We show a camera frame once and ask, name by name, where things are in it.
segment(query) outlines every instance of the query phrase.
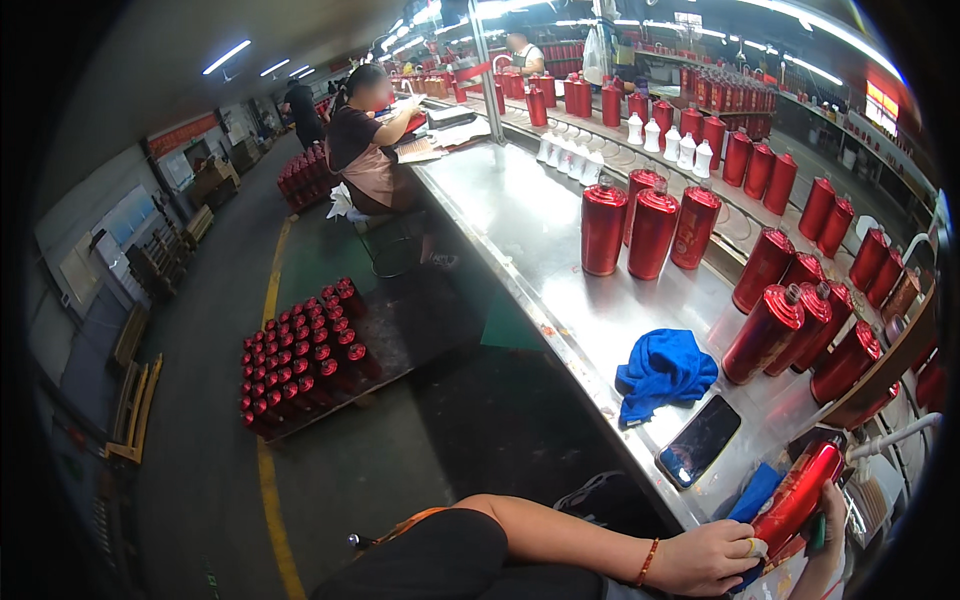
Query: black shirt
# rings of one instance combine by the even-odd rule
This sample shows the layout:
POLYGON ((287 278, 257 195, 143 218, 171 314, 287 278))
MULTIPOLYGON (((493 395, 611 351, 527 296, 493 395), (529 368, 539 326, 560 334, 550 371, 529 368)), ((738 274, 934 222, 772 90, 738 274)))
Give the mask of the black shirt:
POLYGON ((310 600, 599 600, 604 592, 604 578, 592 571, 507 562, 507 536, 496 521, 447 509, 374 546, 310 600))

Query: red banner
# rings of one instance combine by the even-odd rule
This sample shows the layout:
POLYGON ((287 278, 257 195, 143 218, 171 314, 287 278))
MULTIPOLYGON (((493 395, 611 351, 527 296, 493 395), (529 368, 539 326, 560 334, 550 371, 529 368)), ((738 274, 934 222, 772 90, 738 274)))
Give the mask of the red banner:
POLYGON ((195 137, 200 137, 204 133, 217 127, 217 117, 212 113, 206 117, 201 117, 196 121, 191 121, 186 125, 177 127, 171 132, 160 135, 150 140, 150 154, 156 158, 176 150, 184 142, 188 142, 195 137))

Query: blue cloth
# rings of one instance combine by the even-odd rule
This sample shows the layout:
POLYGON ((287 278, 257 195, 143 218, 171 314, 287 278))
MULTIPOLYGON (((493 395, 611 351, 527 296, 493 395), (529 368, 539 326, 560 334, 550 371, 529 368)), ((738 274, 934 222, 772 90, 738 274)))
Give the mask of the blue cloth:
POLYGON ((666 404, 692 404, 717 380, 717 364, 697 348, 687 329, 655 329, 634 344, 630 360, 616 368, 630 391, 620 406, 620 426, 645 421, 666 404))
POLYGON ((753 479, 747 484, 747 489, 740 495, 740 499, 733 505, 733 510, 727 515, 727 518, 749 523, 754 520, 756 514, 760 511, 763 503, 773 495, 774 490, 783 480, 777 470, 766 463, 760 463, 760 467, 754 473, 753 479))

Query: shoe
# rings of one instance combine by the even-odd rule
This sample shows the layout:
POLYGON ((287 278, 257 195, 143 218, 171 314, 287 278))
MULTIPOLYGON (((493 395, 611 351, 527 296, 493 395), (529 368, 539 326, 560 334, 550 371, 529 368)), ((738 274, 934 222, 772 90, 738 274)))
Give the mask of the shoe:
POLYGON ((460 256, 456 254, 440 254, 439 252, 432 252, 430 254, 430 264, 444 271, 452 270, 459 262, 460 256))

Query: blue towel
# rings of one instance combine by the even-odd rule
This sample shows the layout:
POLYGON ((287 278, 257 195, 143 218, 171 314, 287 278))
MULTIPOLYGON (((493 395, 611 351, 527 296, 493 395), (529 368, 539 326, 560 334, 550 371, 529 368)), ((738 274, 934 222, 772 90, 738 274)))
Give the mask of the blue towel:
POLYGON ((655 329, 630 352, 630 362, 616 368, 616 380, 631 391, 620 406, 620 426, 645 421, 666 404, 692 404, 717 380, 717 364, 697 348, 687 329, 655 329))

